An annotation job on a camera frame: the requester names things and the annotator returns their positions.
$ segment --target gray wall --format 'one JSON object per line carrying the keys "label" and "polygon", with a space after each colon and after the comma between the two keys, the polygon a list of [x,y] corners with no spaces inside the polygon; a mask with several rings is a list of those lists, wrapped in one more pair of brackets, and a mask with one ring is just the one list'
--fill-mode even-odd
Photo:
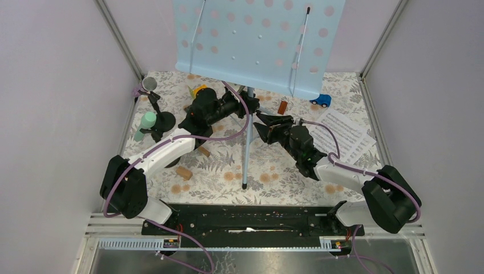
{"label": "gray wall", "polygon": [[410,1],[368,86],[440,274],[484,269],[484,2]]}
{"label": "gray wall", "polygon": [[0,273],[68,273],[136,83],[94,1],[0,1]]}
{"label": "gray wall", "polygon": [[[361,71],[398,1],[346,0],[327,71]],[[106,4],[144,72],[175,70],[172,0],[106,0]]]}

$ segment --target paper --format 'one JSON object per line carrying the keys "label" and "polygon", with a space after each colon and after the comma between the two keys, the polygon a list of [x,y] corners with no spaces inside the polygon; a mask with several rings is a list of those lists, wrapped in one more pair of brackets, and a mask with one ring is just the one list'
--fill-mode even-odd
{"label": "paper", "polygon": [[[345,163],[354,164],[376,142],[366,134],[366,129],[332,108],[326,110],[315,122],[329,127],[334,133],[340,147],[340,160]],[[325,128],[311,125],[308,130],[318,150],[336,153],[334,140]]]}

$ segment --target patterned mat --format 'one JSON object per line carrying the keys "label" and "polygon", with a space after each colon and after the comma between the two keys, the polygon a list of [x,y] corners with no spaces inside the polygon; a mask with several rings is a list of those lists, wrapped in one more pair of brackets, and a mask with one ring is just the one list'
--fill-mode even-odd
{"label": "patterned mat", "polygon": [[[188,86],[191,88],[206,84],[221,96],[223,84],[219,80],[188,75],[183,72],[150,72],[158,82],[156,93],[161,95],[158,104],[162,111],[169,111],[180,123],[185,113],[183,108],[191,104]],[[331,108],[345,114],[351,120],[371,132],[365,103],[355,73],[326,73],[323,94],[332,96]],[[273,92],[255,90],[261,106],[277,113],[282,100],[288,102],[285,115],[316,120],[325,109],[312,105],[307,100],[289,98]],[[131,125],[123,157],[137,154],[154,144],[150,136],[135,142],[133,135],[141,117],[153,111],[146,96],[140,97],[134,121]],[[240,130],[243,119],[225,118],[213,125],[213,137],[231,136]],[[320,205],[333,206],[341,200],[358,201],[363,197],[342,186],[328,182],[314,181],[303,177],[295,167],[295,161],[278,144],[267,145],[260,138],[251,144],[249,159],[248,189],[242,190],[242,166],[245,148],[245,134],[226,142],[206,142],[203,147],[210,151],[206,157],[193,151],[181,157],[179,164],[160,170],[149,182],[148,194],[169,203],[205,204],[272,204],[272,205]],[[378,168],[380,157],[376,145],[363,154],[357,166]],[[178,166],[193,172],[193,177],[184,181],[175,173]]]}

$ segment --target brown wooden block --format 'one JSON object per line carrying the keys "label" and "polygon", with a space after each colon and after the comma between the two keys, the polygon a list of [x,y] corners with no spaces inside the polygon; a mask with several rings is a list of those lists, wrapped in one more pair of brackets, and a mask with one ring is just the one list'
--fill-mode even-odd
{"label": "brown wooden block", "polygon": [[280,115],[284,115],[284,113],[286,112],[286,108],[287,108],[287,102],[282,101],[281,105],[279,106],[279,110],[277,111],[277,113],[279,113]]}
{"label": "brown wooden block", "polygon": [[188,170],[188,169],[186,169],[186,168],[184,168],[184,167],[182,167],[182,166],[179,166],[179,167],[176,169],[176,173],[177,173],[178,175],[180,175],[181,177],[183,177],[183,179],[184,179],[185,181],[190,180],[190,178],[192,178],[192,176],[193,176],[193,173],[192,173],[190,170]]}
{"label": "brown wooden block", "polygon": [[198,151],[200,151],[201,153],[203,153],[205,156],[210,157],[210,151],[208,151],[206,148],[204,148],[204,147],[198,147]]}

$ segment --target yellow toy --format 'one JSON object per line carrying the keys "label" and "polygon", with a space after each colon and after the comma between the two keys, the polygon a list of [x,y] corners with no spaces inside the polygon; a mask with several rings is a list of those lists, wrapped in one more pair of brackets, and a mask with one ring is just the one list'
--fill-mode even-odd
{"label": "yellow toy", "polygon": [[202,90],[204,88],[207,88],[207,86],[203,84],[203,85],[201,85],[200,87],[198,87],[194,90],[191,89],[190,87],[188,87],[188,90],[190,90],[190,95],[192,95],[192,98],[195,99],[197,92],[199,92],[200,90]]}

